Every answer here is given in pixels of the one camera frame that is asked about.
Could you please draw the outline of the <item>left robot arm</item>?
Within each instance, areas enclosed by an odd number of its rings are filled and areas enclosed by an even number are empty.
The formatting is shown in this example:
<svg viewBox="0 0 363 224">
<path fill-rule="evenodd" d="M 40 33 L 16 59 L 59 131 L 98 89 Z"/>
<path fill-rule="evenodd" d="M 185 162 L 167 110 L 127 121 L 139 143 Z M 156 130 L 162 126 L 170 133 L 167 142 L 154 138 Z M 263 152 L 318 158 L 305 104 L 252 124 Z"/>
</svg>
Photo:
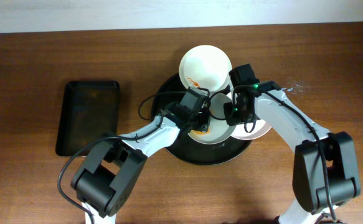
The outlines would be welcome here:
<svg viewBox="0 0 363 224">
<path fill-rule="evenodd" d="M 70 183 L 86 223 L 114 223 L 148 158 L 181 135 L 208 127 L 203 110 L 209 101 L 209 90 L 190 87 L 141 129 L 87 144 L 90 152 Z"/>
</svg>

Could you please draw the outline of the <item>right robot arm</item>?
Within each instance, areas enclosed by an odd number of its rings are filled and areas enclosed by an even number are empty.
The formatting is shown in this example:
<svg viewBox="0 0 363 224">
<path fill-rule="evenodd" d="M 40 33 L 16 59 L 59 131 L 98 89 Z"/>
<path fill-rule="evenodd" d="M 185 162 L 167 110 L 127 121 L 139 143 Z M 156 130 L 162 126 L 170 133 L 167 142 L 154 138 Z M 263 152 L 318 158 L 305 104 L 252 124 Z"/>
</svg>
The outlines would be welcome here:
<svg viewBox="0 0 363 224">
<path fill-rule="evenodd" d="M 273 81 L 261 82 L 249 64 L 229 71 L 232 100 L 224 104 L 228 125 L 263 120 L 294 153 L 293 192 L 289 209 L 275 223 L 320 223 L 361 194 L 354 141 L 332 133 L 305 115 Z"/>
</svg>

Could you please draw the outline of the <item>orange green sponge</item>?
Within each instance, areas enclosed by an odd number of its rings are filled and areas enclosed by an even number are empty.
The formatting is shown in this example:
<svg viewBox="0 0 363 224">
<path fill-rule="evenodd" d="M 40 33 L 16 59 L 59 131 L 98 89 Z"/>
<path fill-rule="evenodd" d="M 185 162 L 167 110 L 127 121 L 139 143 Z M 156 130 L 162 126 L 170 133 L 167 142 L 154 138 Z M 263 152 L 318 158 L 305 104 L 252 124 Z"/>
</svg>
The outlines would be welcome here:
<svg viewBox="0 0 363 224">
<path fill-rule="evenodd" d="M 210 133 L 210 128 L 208 128 L 206 131 L 196 131 L 192 130 L 191 133 L 198 134 L 198 135 L 205 135 Z"/>
</svg>

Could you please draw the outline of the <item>light blue plate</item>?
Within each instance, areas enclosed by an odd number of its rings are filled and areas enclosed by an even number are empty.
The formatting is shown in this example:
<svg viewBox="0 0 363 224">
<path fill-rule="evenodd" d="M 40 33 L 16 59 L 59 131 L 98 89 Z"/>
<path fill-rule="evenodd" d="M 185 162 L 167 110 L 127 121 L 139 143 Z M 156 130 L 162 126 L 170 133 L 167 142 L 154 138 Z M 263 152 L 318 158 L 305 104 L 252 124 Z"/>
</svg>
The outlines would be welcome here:
<svg viewBox="0 0 363 224">
<path fill-rule="evenodd" d="M 224 104 L 232 100 L 223 93 L 218 93 L 211 99 L 210 113 L 217 118 L 225 118 Z M 188 135 L 201 144 L 217 144 L 231 136 L 235 126 L 229 126 L 226 120 L 210 118 L 209 128 L 206 133 L 191 131 Z"/>
</svg>

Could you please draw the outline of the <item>pink plate with ketchup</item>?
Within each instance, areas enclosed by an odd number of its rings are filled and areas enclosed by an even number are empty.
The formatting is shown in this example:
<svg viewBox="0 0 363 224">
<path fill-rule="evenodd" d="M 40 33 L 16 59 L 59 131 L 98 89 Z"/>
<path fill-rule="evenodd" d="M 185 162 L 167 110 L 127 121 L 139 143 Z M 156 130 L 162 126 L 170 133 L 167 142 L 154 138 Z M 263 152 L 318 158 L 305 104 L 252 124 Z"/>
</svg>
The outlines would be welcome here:
<svg viewBox="0 0 363 224">
<path fill-rule="evenodd" d="M 253 95 L 243 93 L 242 98 L 242 101 L 247 103 L 246 108 L 240 108 L 238 111 L 232 110 L 231 112 L 224 110 L 226 117 L 225 121 L 233 128 L 231 137 L 239 140 L 253 140 L 259 138 L 266 134 L 271 129 L 271 126 L 266 124 L 265 121 L 260 121 L 260 119 L 255 116 Z M 239 118 L 239 112 L 242 113 L 242 118 L 247 115 L 248 121 L 233 125 L 233 119 Z"/>
</svg>

